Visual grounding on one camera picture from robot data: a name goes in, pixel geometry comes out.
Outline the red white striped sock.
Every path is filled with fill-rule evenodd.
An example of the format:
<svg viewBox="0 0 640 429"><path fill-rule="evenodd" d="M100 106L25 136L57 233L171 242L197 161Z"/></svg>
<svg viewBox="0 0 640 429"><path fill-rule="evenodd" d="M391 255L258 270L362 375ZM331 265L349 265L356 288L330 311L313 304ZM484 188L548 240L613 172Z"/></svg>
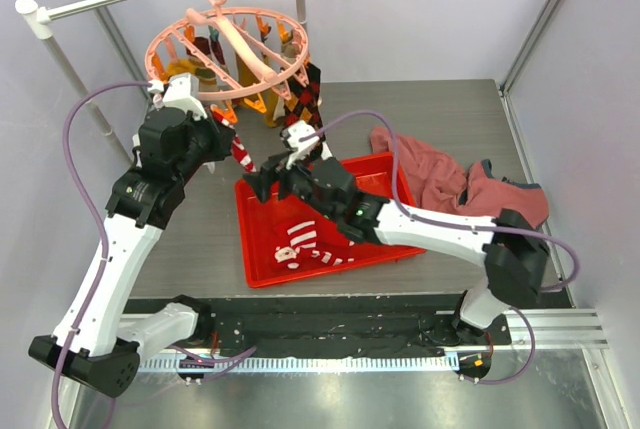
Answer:
<svg viewBox="0 0 640 429"><path fill-rule="evenodd" d="M273 260L277 246L290 246L298 252L300 267L297 270L310 261L322 266L355 261L352 254L355 243L326 219L289 219L277 224L273 231Z"/></svg>
<svg viewBox="0 0 640 429"><path fill-rule="evenodd" d="M214 112L213 116L224 126L235 129L234 125L218 112ZM243 169L247 173L254 173L257 171L253 159L251 158L249 152L247 151L246 147L237 134L234 135L231 145L231 152L234 159L243 167Z"/></svg>

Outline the red santa sock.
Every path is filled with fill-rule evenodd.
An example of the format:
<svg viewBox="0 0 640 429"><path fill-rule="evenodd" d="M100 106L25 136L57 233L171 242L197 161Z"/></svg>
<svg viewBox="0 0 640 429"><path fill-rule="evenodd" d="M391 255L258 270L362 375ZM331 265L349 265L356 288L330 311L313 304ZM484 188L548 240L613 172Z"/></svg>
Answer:
<svg viewBox="0 0 640 429"><path fill-rule="evenodd" d="M278 269L297 270L300 267L298 252L290 246L277 246L274 261Z"/></svg>

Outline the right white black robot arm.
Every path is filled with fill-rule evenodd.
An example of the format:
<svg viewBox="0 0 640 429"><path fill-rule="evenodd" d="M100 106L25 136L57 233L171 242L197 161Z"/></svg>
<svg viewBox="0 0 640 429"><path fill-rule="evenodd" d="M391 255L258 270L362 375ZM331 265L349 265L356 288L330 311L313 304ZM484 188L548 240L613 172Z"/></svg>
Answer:
<svg viewBox="0 0 640 429"><path fill-rule="evenodd" d="M335 158L308 167L272 156L243 179L259 202L293 196L350 242L415 247L482 268L483 281L461 296L451 320L462 343L477 342L504 311L534 305L542 293L548 246L516 211L464 217L419 209L358 188Z"/></svg>

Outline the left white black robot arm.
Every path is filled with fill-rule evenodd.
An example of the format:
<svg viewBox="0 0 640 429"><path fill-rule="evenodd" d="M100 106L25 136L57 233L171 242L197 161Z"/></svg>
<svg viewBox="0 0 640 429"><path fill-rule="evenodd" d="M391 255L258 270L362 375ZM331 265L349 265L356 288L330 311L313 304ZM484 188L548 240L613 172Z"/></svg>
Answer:
<svg viewBox="0 0 640 429"><path fill-rule="evenodd" d="M63 320L28 349L34 360L111 398L168 346L200 348L212 338L210 305L185 295L129 329L119 322L145 260L185 198L186 184L202 165L231 156L235 131L214 116L166 107L147 117L138 137L139 162L114 183L106 205L105 242Z"/></svg>

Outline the black argyle sock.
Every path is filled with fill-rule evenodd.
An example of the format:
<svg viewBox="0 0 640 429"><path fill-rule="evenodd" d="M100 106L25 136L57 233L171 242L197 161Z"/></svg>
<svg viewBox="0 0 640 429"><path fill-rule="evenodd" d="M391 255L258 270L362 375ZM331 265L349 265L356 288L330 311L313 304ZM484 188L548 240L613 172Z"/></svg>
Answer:
<svg viewBox="0 0 640 429"><path fill-rule="evenodd" d="M287 80L291 97L284 101L284 126L288 127L303 120L315 130L319 130L323 127L319 110L321 70L311 62L305 65L305 70L307 85L302 85L294 77Z"/></svg>
<svg viewBox="0 0 640 429"><path fill-rule="evenodd" d="M310 49L307 49L307 52L304 54L304 58L301 57L301 46L295 41L291 40L287 43L281 44L281 57L286 61L285 65L280 65L282 70L288 69L291 65L295 65L298 60L301 60L301 67L307 68L309 63L311 62L311 52Z"/></svg>

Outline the red plastic tray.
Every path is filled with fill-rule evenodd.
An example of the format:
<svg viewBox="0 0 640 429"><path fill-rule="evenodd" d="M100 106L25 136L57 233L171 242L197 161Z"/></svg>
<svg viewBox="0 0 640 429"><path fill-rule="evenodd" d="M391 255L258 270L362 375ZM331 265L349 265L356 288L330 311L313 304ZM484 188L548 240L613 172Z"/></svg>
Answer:
<svg viewBox="0 0 640 429"><path fill-rule="evenodd" d="M252 288L397 262L425 251L408 246L356 244L336 225L278 187L262 203L247 181L235 185L245 276Z"/></svg>

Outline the pink crumpled garment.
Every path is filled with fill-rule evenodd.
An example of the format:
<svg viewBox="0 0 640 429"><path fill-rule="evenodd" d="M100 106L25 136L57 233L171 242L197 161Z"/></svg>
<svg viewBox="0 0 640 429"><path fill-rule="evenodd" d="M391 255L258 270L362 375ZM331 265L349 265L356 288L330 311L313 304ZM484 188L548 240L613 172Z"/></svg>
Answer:
<svg viewBox="0 0 640 429"><path fill-rule="evenodd" d="M465 169L451 155L415 137L399 134L397 143L399 165L423 209L493 217L509 209L535 229L549 217L549 203L540 185L498 179L488 159Z"/></svg>

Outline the white clothes rack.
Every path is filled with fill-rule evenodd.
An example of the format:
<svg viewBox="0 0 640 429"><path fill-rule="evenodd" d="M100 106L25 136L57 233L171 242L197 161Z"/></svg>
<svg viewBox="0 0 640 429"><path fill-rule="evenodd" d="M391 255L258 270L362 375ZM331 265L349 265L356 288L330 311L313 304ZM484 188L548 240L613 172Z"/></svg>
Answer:
<svg viewBox="0 0 640 429"><path fill-rule="evenodd" d="M88 94L88 89L56 41L50 25L59 19L88 11L95 11L98 15L99 22L107 36L111 38L111 42L115 45L116 52L123 60L126 69L133 78L141 79L143 77L142 72L135 64L131 51L122 39L121 33L107 10L108 6L124 1L128 0L81 0L56 8L46 8L39 5L35 0L16 0L14 7L17 14L22 17L34 36L47 48L76 94L85 96ZM295 0L295 4L296 19L291 25L298 25L302 31L305 31L307 29L306 0Z"/></svg>

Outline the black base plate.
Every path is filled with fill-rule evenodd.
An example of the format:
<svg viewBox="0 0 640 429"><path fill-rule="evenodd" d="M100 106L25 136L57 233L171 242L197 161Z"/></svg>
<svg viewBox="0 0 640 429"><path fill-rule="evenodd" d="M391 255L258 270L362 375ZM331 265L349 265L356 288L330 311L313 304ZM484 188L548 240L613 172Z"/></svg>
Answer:
<svg viewBox="0 0 640 429"><path fill-rule="evenodd" d="M512 342L506 318L485 332L455 323L457 295L207 299L210 318L184 346L223 356L299 359L441 356L448 349Z"/></svg>

